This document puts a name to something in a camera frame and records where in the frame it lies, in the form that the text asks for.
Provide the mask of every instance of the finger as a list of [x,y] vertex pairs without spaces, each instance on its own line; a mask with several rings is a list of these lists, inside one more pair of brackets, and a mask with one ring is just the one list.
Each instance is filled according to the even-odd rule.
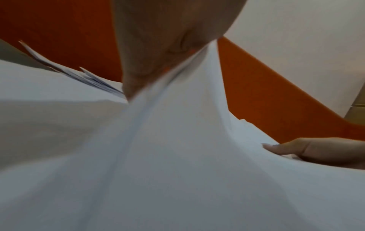
[[307,146],[310,143],[310,139],[299,138],[292,140],[287,143],[278,144],[278,145],[270,145],[263,143],[262,146],[277,155],[290,155],[295,154],[297,156],[301,156],[306,150]]

